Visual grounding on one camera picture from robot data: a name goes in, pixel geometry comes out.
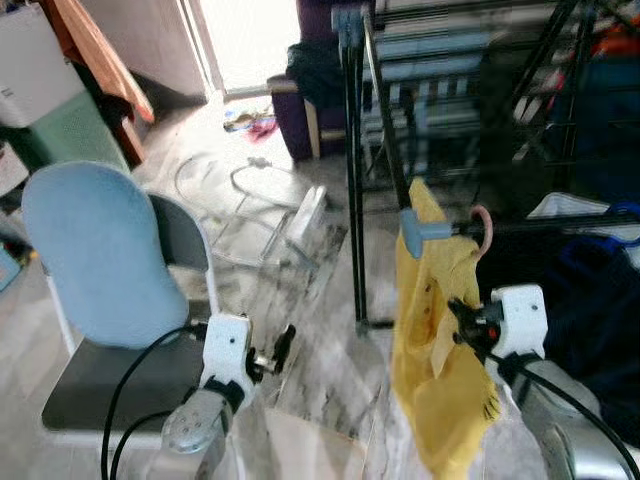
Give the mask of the yellow shirt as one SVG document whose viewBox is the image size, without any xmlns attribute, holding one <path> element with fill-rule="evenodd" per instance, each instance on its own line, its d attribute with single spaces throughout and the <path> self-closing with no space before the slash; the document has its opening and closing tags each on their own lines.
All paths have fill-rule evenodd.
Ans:
<svg viewBox="0 0 640 480">
<path fill-rule="evenodd" d="M 467 480 L 486 430 L 499 419 L 497 389 L 474 348 L 454 342 L 449 302 L 480 305 L 474 239 L 426 239 L 413 256 L 396 246 L 397 319 L 390 385 L 410 422 L 422 465 L 434 480 Z"/>
</svg>

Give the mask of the pink plastic hanger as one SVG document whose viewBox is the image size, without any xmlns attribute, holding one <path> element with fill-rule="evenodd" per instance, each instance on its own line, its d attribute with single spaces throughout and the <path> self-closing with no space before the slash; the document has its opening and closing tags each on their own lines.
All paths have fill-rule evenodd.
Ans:
<svg viewBox="0 0 640 480">
<path fill-rule="evenodd" d="M 486 252 L 489 251 L 489 248 L 492 247 L 495 229 L 494 221 L 488 207 L 480 204 L 471 206 L 470 216 L 471 218 L 480 221 L 481 239 L 479 242 L 477 242 L 477 251 L 475 253 L 475 259 L 479 260 L 485 255 Z"/>
</svg>

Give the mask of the blue plastic hanger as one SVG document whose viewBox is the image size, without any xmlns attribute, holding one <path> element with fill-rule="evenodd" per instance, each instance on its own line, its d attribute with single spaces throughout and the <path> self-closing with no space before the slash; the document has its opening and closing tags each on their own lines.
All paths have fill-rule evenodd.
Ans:
<svg viewBox="0 0 640 480">
<path fill-rule="evenodd" d="M 639 212 L 635 202 L 618 202 L 611 204 L 613 209 L 621 212 Z M 621 247 L 628 261 L 640 274 L 640 229 L 639 225 L 620 225 L 620 227 L 579 227 L 570 229 L 571 233 L 586 234 L 586 236 L 602 237 L 609 246 Z"/>
</svg>

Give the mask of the black metal drying rack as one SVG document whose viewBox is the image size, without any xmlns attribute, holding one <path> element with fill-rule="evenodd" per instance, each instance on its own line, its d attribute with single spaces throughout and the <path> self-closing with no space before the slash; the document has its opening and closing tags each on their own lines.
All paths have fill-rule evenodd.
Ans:
<svg viewBox="0 0 640 480">
<path fill-rule="evenodd" d="M 532 202 L 570 188 L 549 150 L 557 100 L 590 61 L 591 36 L 637 24 L 640 0 L 369 0 L 334 9 L 346 76 L 346 177 L 355 320 L 370 314 L 367 265 L 385 255 L 367 224 L 421 243 L 480 238 L 470 206 L 488 200 L 498 232 L 548 230 Z"/>
</svg>

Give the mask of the navy shirt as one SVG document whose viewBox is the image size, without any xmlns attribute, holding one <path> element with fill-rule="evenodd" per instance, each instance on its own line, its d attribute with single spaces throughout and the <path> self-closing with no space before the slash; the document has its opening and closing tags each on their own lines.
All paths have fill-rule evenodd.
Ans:
<svg viewBox="0 0 640 480">
<path fill-rule="evenodd" d="M 639 447 L 639 271 L 611 237 L 570 236 L 544 280 L 549 356 L 598 398 L 605 424 Z"/>
</svg>

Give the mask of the grey folding chair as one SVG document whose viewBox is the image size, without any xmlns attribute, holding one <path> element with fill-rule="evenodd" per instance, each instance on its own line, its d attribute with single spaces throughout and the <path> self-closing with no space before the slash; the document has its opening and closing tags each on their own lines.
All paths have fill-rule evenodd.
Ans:
<svg viewBox="0 0 640 480">
<path fill-rule="evenodd" d="M 152 218 L 157 223 L 156 251 L 164 257 L 165 266 L 159 273 L 146 276 L 141 284 L 147 288 L 169 287 L 178 284 L 179 273 L 202 275 L 206 296 L 197 297 L 183 289 L 175 296 L 186 302 L 184 323 L 204 325 L 220 308 L 206 234 L 192 211 L 173 198 L 151 193 L 148 200 L 154 206 Z M 97 447 L 108 424 L 111 438 L 119 439 L 132 422 L 152 413 L 175 410 L 195 393 L 204 369 L 204 339 L 200 335 L 179 335 L 161 344 L 124 380 L 124 372 L 141 352 L 100 346 L 84 337 L 68 319 L 70 301 L 59 292 L 54 276 L 45 278 L 70 360 L 46 399 L 40 421 L 60 443 Z M 114 413 L 113 421 L 106 420 L 108 412 Z"/>
</svg>

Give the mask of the blue chair cushion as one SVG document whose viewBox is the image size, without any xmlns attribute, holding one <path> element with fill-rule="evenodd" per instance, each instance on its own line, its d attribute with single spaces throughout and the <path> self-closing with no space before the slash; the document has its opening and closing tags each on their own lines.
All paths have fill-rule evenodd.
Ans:
<svg viewBox="0 0 640 480">
<path fill-rule="evenodd" d="M 187 324 L 188 300 L 166 265 L 154 206 L 122 170 L 46 166 L 28 179 L 22 209 L 61 311 L 84 338 L 142 349 Z"/>
</svg>

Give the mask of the pink toy pile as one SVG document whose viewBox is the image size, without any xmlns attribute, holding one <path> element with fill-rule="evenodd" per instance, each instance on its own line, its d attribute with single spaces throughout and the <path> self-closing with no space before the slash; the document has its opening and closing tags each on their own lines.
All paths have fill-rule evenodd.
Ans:
<svg viewBox="0 0 640 480">
<path fill-rule="evenodd" d="M 278 131 L 274 108 L 251 108 L 242 110 L 227 110 L 224 113 L 224 131 L 227 133 L 242 133 L 251 143 L 265 141 L 265 138 Z"/>
</svg>

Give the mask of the blue storage bag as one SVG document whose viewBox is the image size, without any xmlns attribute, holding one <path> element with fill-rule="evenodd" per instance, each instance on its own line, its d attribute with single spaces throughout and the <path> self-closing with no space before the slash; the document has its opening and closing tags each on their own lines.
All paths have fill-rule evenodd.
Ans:
<svg viewBox="0 0 640 480">
<path fill-rule="evenodd" d="M 605 204 L 640 198 L 640 56 L 600 55 L 573 78 L 576 95 L 553 104 L 566 127 L 547 132 L 549 150 L 571 160 L 570 188 Z"/>
</svg>

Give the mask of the green white air purifier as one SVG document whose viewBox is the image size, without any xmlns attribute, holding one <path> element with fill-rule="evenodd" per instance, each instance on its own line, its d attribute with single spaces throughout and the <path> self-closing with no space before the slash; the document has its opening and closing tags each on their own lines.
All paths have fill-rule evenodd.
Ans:
<svg viewBox="0 0 640 480">
<path fill-rule="evenodd" d="M 38 5 L 0 13 L 0 140 L 32 172 L 78 161 L 127 169 L 91 92 L 61 54 Z"/>
</svg>

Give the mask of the red cloth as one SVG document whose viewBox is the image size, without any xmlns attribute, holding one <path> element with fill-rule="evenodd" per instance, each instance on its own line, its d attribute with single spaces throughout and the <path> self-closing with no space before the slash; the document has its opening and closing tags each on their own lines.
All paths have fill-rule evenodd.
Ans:
<svg viewBox="0 0 640 480">
<path fill-rule="evenodd" d="M 591 35 L 591 58 L 637 58 L 640 32 L 637 24 L 614 23 Z"/>
</svg>

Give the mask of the brown wooden board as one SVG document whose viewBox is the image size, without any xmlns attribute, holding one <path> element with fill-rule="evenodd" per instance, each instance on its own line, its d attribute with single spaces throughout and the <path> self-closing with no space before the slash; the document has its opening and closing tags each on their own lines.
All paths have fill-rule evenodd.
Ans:
<svg viewBox="0 0 640 480">
<path fill-rule="evenodd" d="M 145 161 L 137 125 L 156 122 L 154 106 L 108 37 L 79 0 L 36 0 L 49 18 L 61 54 L 70 61 L 90 92 L 93 105 L 128 169 Z"/>
</svg>

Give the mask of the white tubular frame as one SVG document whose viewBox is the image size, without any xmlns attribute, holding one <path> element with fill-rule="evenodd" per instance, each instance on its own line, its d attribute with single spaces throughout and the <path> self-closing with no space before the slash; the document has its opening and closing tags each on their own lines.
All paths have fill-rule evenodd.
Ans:
<svg viewBox="0 0 640 480">
<path fill-rule="evenodd" d="M 180 201 L 198 211 L 216 259 L 237 268 L 319 269 L 326 187 L 265 157 L 196 154 L 172 179 Z"/>
</svg>

